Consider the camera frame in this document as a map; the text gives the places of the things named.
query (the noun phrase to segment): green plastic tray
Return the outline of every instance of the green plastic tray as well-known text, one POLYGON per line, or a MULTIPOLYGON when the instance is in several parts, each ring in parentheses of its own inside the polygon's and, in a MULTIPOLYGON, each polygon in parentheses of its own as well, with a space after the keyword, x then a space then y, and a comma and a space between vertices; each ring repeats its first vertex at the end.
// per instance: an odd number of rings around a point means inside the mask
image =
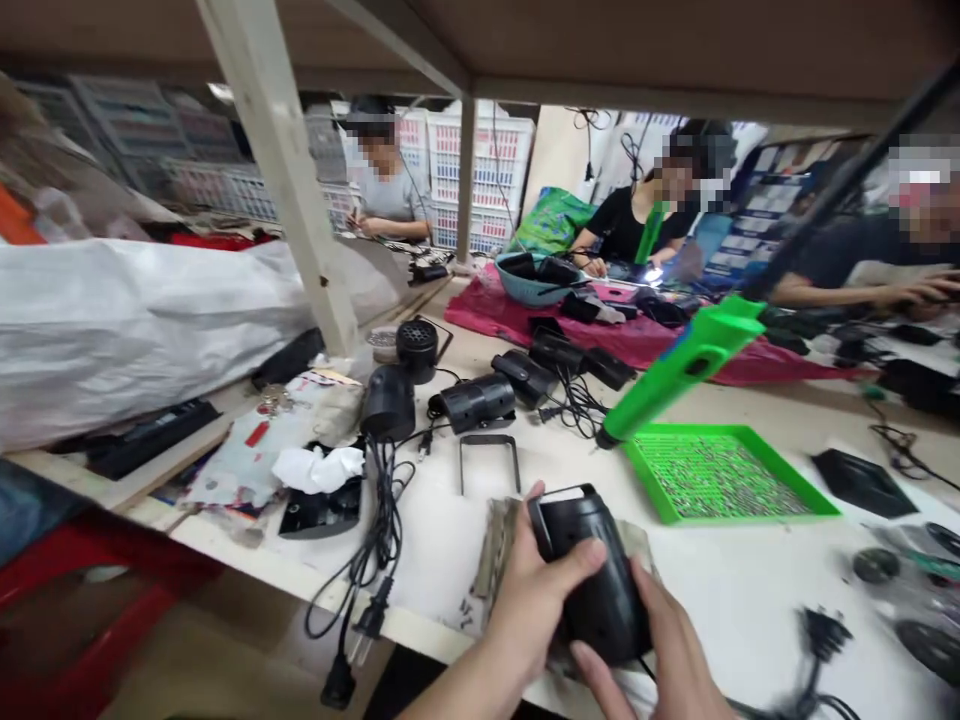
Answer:
POLYGON ((746 425, 648 425, 624 447, 667 525, 840 516, 746 425))

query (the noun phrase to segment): pink cloth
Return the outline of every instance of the pink cloth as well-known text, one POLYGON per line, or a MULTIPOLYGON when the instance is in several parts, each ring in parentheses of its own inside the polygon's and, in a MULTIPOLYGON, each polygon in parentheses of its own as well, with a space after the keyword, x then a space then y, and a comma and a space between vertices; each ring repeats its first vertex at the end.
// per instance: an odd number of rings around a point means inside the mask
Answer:
MULTIPOLYGON (((612 288, 597 285, 600 297, 614 299, 612 288)), ((642 314, 622 325, 577 322, 560 315, 558 305, 532 309, 511 300, 503 291, 493 263, 473 279, 467 289, 453 298, 443 319, 468 330, 502 337, 524 347, 531 342, 531 317, 554 317, 567 337, 584 348, 600 346, 628 365, 645 370, 676 340, 681 330, 669 330, 642 314)), ((824 367, 807 362, 790 350, 771 345, 760 338, 747 346, 713 380, 724 385, 791 382, 796 380, 850 379, 856 369, 824 367)))

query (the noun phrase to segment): workbench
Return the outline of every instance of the workbench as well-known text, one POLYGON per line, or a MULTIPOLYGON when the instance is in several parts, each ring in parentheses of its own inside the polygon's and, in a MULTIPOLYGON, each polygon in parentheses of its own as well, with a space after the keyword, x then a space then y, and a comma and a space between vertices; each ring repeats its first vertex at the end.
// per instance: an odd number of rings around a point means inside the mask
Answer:
MULTIPOLYGON (((421 312, 455 333, 440 366, 470 378, 489 372, 490 359, 510 345, 441 321, 450 297, 462 290, 465 282, 454 279, 421 312)), ((427 398, 450 382, 446 374, 438 373, 433 381, 417 388, 419 427, 426 426, 427 398)), ((592 379, 588 383, 607 405, 620 394, 592 379)), ((851 387, 839 381, 751 389, 702 384, 671 407, 661 421, 750 425, 826 493, 809 456, 827 447, 854 452, 889 468, 881 446, 867 429, 873 415, 851 387)), ((231 392, 243 395, 237 389, 231 392)), ((956 466, 955 434, 935 418, 909 408, 887 405, 885 409, 893 424, 918 433, 918 455, 949 475, 956 466)), ((530 413, 519 413, 513 425, 497 431, 516 439, 524 491, 537 479, 544 480, 548 490, 590 482, 615 517, 647 531, 657 571, 689 612, 714 677, 726 695, 758 707, 771 707, 792 696, 807 659, 797 611, 803 606, 823 606, 842 612, 854 636, 824 669, 825 692, 838 695, 861 717, 873 720, 946 717, 953 692, 902 648, 849 569, 853 553, 876 545, 860 523, 882 523, 879 518, 827 494, 844 512, 844 519, 666 527, 623 453, 595 450, 593 442, 558 421, 541 425, 532 418, 530 413)), ((401 450, 401 459, 415 459, 412 445, 401 450)), ((61 460, 50 460, 48 468, 53 469, 44 472, 40 453, 15 454, 12 459, 22 461, 24 457, 32 458, 24 464, 35 471, 95 500, 109 497, 114 485, 79 467, 65 476, 59 463, 66 461, 61 460)), ((492 461, 468 465, 464 497, 459 494, 459 481, 457 441, 449 430, 439 430, 432 454, 418 465, 416 477, 400 501, 404 552, 383 628, 390 640, 444 663, 454 661, 472 642, 442 620, 452 609, 444 605, 454 599, 459 602, 469 589, 479 558, 485 499, 513 492, 506 453, 502 466, 492 461)), ((901 484, 924 520, 960 532, 960 515, 952 509, 960 507, 960 493, 936 480, 902 480, 901 484)), ((206 513, 185 515, 152 498, 133 504, 124 514, 305 601, 328 577, 328 572, 318 569, 330 564, 329 558, 324 562, 324 553, 332 557, 356 542, 349 534, 279 544, 268 538, 251 549, 238 544, 206 513)), ((903 521, 916 523, 920 516, 907 516, 903 521)), ((319 605, 335 609, 344 588, 335 584, 319 605)), ((531 685, 525 698, 568 717, 599 716, 583 686, 551 674, 531 685)))

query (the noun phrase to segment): red plastic stool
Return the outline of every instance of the red plastic stool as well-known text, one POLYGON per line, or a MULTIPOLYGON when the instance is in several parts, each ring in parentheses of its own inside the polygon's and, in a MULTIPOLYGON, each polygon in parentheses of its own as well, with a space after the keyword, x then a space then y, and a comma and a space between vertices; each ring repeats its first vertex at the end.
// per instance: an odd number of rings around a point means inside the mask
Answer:
POLYGON ((56 578, 100 565, 128 567, 152 584, 59 674, 26 677, 18 676, 16 668, 4 669, 0 717, 96 720, 113 699, 117 681, 150 629, 181 597, 223 567, 165 535, 90 509, 0 569, 0 612, 56 578))

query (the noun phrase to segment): white sack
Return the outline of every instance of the white sack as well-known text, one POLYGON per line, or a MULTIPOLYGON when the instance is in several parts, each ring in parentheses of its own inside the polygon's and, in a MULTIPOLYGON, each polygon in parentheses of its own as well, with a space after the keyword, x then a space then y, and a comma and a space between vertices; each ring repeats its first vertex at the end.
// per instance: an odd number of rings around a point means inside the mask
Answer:
MULTIPOLYGON (((386 248, 338 251, 360 322, 406 292, 386 248)), ((106 239, 0 245, 0 451, 214 390, 313 324, 283 242, 236 253, 106 239)))

